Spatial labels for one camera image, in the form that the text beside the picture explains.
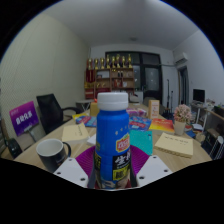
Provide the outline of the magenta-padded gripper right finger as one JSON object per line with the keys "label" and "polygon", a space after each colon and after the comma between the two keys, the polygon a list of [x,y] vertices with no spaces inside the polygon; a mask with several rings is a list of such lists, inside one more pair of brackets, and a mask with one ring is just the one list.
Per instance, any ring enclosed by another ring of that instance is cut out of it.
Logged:
{"label": "magenta-padded gripper right finger", "polygon": [[143,187],[172,173],[158,156],[149,156],[135,146],[131,146],[130,149],[130,184],[133,188]]}

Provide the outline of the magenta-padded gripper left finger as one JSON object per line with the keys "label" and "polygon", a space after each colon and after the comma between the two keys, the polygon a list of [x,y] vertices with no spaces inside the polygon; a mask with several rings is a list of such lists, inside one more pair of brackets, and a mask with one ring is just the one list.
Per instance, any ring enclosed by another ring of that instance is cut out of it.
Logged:
{"label": "magenta-padded gripper left finger", "polygon": [[66,159],[54,174],[78,186],[94,189],[94,151],[92,146],[76,158]]}

